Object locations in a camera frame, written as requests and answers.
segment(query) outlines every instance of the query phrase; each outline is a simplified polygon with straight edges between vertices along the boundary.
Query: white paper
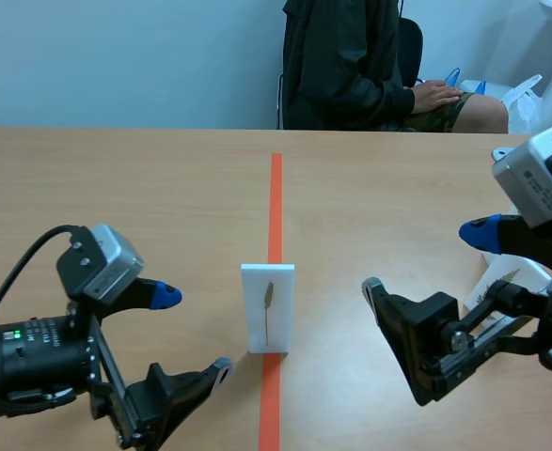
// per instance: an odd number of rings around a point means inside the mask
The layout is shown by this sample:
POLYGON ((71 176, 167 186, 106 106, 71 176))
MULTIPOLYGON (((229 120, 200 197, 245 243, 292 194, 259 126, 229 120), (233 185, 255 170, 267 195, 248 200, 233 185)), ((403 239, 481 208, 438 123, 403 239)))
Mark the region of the white paper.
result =
POLYGON ((294 309, 294 265, 241 267, 248 349, 252 353, 289 352, 294 309), (266 293, 273 284, 270 299, 266 293))

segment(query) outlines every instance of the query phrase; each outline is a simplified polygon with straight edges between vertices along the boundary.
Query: white plastic bag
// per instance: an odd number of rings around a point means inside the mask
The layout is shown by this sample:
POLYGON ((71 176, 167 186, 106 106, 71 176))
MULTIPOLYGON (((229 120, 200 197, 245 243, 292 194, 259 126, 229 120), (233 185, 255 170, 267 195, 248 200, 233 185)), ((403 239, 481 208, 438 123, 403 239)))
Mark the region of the white plastic bag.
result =
POLYGON ((532 92, 543 77, 535 75, 503 96, 510 114, 510 133, 532 133, 540 120, 542 99, 532 92))

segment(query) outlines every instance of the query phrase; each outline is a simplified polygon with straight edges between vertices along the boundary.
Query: white card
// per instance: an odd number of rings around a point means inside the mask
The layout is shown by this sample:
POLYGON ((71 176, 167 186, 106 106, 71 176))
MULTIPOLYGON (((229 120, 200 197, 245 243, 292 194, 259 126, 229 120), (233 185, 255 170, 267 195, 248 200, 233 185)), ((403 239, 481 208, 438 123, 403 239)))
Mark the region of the white card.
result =
MULTIPOLYGON (((484 300, 487 289, 499 279, 527 288, 533 293, 543 290, 552 281, 551 276, 538 263, 528 258, 498 256, 465 300, 465 307, 468 310, 474 309, 484 300)), ((502 314, 494 312, 482 322, 482 325, 488 327, 501 318, 503 318, 502 314)))
POLYGON ((294 265, 241 267, 248 350, 289 352, 294 309, 294 265))

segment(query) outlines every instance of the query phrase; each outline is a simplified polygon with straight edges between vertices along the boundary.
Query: blue object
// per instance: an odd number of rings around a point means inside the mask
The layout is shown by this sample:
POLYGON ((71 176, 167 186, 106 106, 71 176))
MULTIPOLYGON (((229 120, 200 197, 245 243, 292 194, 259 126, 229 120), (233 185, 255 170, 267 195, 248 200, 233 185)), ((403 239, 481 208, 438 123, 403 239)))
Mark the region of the blue object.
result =
POLYGON ((455 87, 457 85, 458 78, 460 78, 460 68, 455 68, 445 79, 445 83, 447 84, 447 86, 455 87))
POLYGON ((501 254, 499 246, 499 221, 501 214, 470 221, 460 227, 460 238, 481 251, 501 254))
POLYGON ((161 310, 165 308, 175 307, 183 299, 181 291, 173 288, 169 291, 165 282, 159 281, 154 289, 152 301, 150 301, 150 310, 161 310))
POLYGON ((476 92, 477 94, 484 95, 485 90, 486 90, 486 80, 482 80, 478 85, 478 87, 476 88, 476 91, 474 92, 476 92))

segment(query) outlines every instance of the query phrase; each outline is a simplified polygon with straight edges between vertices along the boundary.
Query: screw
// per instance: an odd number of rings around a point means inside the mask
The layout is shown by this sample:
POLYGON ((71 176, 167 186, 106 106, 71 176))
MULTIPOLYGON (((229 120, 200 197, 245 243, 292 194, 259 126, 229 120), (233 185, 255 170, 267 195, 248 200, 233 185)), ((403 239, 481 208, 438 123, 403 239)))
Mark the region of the screw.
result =
POLYGON ((459 352, 467 348, 467 334, 461 331, 454 332, 449 347, 453 352, 459 352))

